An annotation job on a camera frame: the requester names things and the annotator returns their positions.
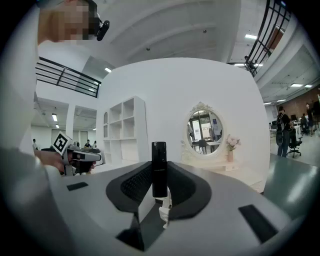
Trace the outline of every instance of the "gray floor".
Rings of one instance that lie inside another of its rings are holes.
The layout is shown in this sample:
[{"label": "gray floor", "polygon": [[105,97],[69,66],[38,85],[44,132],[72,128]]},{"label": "gray floor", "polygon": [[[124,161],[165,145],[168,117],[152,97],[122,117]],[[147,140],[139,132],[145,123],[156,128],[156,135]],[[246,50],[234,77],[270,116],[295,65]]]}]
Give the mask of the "gray floor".
[{"label": "gray floor", "polygon": [[292,219],[308,212],[319,185],[320,167],[270,154],[269,174],[263,195]]},{"label": "gray floor", "polygon": [[[308,165],[320,167],[320,137],[316,135],[313,135],[312,137],[309,135],[304,135],[301,141],[302,144],[299,146],[301,156],[299,154],[294,154],[293,158],[293,154],[289,154],[287,158]],[[270,143],[270,153],[275,155],[278,153],[278,146],[275,139],[273,139]]]}]

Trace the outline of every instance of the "oval mirror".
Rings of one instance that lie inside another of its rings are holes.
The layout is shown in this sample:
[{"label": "oval mirror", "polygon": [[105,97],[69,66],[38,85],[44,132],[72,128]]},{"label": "oval mirror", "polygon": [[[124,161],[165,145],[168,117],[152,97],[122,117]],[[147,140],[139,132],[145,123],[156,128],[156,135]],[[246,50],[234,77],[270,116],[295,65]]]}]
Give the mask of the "oval mirror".
[{"label": "oval mirror", "polygon": [[187,123],[187,139],[199,154],[209,155],[221,143],[223,127],[218,117],[210,110],[197,110]]}]

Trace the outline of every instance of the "bookshelf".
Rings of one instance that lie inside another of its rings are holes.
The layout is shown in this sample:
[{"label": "bookshelf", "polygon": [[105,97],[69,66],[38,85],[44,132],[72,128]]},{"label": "bookshelf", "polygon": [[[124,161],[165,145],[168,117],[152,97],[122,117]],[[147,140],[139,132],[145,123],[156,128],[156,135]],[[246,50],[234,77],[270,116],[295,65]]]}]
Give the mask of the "bookshelf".
[{"label": "bookshelf", "polygon": [[121,167],[149,161],[145,102],[134,96],[108,109],[103,120],[105,164]]}]

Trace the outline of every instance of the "black railing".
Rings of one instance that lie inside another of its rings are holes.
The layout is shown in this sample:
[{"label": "black railing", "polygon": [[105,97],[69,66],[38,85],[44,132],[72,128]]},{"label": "black railing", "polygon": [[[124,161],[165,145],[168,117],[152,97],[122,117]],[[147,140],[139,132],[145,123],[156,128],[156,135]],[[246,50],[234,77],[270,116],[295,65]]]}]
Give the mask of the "black railing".
[{"label": "black railing", "polygon": [[37,80],[98,97],[100,81],[52,60],[43,57],[39,59],[35,66]]},{"label": "black railing", "polygon": [[257,38],[245,61],[246,69],[256,76],[278,45],[290,20],[284,1],[267,0],[262,24]]}]

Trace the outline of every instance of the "black device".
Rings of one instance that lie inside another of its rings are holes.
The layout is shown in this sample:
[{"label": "black device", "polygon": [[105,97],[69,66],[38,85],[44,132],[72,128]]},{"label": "black device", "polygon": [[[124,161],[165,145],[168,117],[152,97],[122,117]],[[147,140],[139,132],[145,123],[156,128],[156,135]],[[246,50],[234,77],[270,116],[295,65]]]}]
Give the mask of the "black device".
[{"label": "black device", "polygon": [[154,198],[168,196],[167,146],[163,141],[152,142],[152,195]]}]

